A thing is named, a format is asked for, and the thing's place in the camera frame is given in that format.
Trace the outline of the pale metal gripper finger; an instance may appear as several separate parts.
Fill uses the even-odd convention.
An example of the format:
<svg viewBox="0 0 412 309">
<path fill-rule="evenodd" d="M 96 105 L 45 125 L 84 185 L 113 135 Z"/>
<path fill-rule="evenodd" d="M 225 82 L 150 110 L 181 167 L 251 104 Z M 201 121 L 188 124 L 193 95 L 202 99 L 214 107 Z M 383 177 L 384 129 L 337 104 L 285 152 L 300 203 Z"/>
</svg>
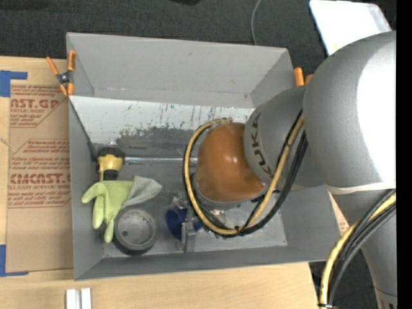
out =
<svg viewBox="0 0 412 309">
<path fill-rule="evenodd" d="M 173 197 L 173 207 L 177 210 L 180 216 L 186 216 L 188 210 L 191 208 L 190 199 L 183 192 L 178 192 Z"/>
<path fill-rule="evenodd" d="M 194 252 L 196 243 L 196 231 L 192 222 L 183 222 L 180 227 L 179 248 L 183 252 Z"/>
</svg>

